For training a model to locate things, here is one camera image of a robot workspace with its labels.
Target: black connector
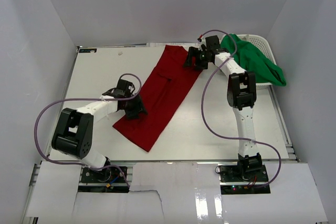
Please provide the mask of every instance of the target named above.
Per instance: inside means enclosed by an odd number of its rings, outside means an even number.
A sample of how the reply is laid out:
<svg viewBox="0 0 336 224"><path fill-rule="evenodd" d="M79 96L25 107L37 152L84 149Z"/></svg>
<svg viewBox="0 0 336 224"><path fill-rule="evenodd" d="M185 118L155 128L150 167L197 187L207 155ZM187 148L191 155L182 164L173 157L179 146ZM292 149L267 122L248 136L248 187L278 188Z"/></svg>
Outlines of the black connector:
<svg viewBox="0 0 336 224"><path fill-rule="evenodd" d="M193 58L195 58L194 67L197 70L208 69L208 64L215 63L215 56L221 52L228 52L226 48L220 48L218 36L210 36L205 38L205 44L201 45L201 49L195 47L189 47L187 58L183 67L191 67Z"/></svg>
<svg viewBox="0 0 336 224"><path fill-rule="evenodd" d="M229 75L227 86L227 101L233 108L242 110L244 107L253 108L257 100L256 76L251 71Z"/></svg>
<svg viewBox="0 0 336 224"><path fill-rule="evenodd" d="M133 96L134 89L132 82L119 79L115 88L106 91L102 95L114 98L130 98ZM140 113L148 114L139 94L131 100L118 101L118 110L125 110L128 120L139 118Z"/></svg>
<svg viewBox="0 0 336 224"><path fill-rule="evenodd" d="M77 128L77 132L69 131L69 128ZM93 115L66 108L58 119L51 146L55 150L83 159L91 149L92 133Z"/></svg>

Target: white basket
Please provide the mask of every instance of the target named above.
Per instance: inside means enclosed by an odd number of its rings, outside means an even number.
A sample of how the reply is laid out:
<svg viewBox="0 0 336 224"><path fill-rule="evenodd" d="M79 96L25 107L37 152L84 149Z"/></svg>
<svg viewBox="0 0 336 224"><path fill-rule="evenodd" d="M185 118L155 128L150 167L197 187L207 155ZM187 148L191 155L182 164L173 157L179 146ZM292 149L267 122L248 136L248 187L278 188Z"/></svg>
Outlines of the white basket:
<svg viewBox="0 0 336 224"><path fill-rule="evenodd" d="M243 41L251 42L253 45L255 45L259 50L271 61L276 65L274 56L272 54L271 47L269 46L269 43L266 39L262 38L258 35L252 35L252 34L238 34L237 35L239 39ZM257 89L265 89L268 86L272 85L272 83L266 82L266 83L257 83Z"/></svg>

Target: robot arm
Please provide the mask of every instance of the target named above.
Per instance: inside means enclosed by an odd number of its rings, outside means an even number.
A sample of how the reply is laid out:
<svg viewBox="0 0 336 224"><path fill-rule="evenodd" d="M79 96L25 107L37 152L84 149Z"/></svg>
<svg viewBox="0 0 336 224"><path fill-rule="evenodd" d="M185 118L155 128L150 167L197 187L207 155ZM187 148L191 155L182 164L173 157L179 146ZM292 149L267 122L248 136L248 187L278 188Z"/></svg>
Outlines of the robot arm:
<svg viewBox="0 0 336 224"><path fill-rule="evenodd" d="M76 110L65 108L59 117L51 146L68 154L89 167L99 168L109 164L109 160L92 148L93 125L110 113L125 110L131 120L139 113L147 114L140 95L128 101L106 101L111 98L129 98L133 96L132 82L119 79L117 87L101 96L101 101L90 103Z"/></svg>
<svg viewBox="0 0 336 224"><path fill-rule="evenodd" d="M230 57L230 53L225 48L220 48L217 36L210 36L205 38L205 41L201 40L200 48L189 48L185 67L192 65L193 57L196 69L207 69L209 62L219 67ZM253 107L257 99L255 74L240 67L234 59L228 59L220 69L228 77L227 101L236 117L238 136L255 140L253 125ZM239 140L238 167L242 175L262 168L261 156L254 141Z"/></svg>
<svg viewBox="0 0 336 224"><path fill-rule="evenodd" d="M217 54L215 56L215 65L219 67L229 57L230 54L227 52ZM256 137L253 126L253 106L256 98L255 77L253 74L246 72L246 70L239 66L232 58L220 69L229 78L228 102L230 106L233 107L235 113L238 136L255 140ZM246 83L248 85L244 85L244 81L247 82L250 78L254 78L254 80L250 80L250 82L254 82L254 85L253 83ZM239 99L244 99L243 103L245 104L239 104ZM252 157L256 156L258 153L259 150L255 143L247 140L239 140L239 156Z"/></svg>

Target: white table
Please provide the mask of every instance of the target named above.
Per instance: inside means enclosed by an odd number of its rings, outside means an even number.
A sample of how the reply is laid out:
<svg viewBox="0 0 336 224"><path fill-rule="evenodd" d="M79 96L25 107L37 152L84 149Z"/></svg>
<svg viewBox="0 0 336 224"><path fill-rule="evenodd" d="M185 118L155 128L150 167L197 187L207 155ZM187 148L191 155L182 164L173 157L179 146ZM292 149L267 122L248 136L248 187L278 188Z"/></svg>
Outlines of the white table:
<svg viewBox="0 0 336 224"><path fill-rule="evenodd" d="M70 80L67 98L98 98L113 88L123 73L133 73L143 82L158 62L164 47L98 48L96 53L78 54ZM189 94L147 153L136 146L112 125L120 119L123 111L110 114L94 126L92 146L114 161L217 161L237 159L238 141L222 140L212 135L201 117L201 96L204 85L215 66L209 64ZM136 87L137 81L128 77ZM237 123L226 100L227 78L217 73L211 81L205 97L205 114L209 125L219 134L238 136ZM87 102L68 102L64 108L78 108ZM257 90L254 107L256 139L273 145L282 158L288 158L285 134L270 90ZM276 153L259 146L263 159L277 159ZM52 150L52 159L69 159L59 151Z"/></svg>

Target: red cloth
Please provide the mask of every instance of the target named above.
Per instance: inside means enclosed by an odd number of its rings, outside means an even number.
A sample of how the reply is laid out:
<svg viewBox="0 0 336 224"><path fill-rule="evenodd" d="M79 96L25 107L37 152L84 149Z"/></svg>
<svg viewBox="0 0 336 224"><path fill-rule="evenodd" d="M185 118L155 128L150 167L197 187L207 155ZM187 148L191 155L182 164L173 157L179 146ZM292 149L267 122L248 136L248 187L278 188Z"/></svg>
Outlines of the red cloth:
<svg viewBox="0 0 336 224"><path fill-rule="evenodd" d="M147 152L201 73L182 67L186 56L187 51L183 47L166 46L140 91L148 115L140 114L140 118L134 120L127 120L124 116L113 125L128 140Z"/></svg>

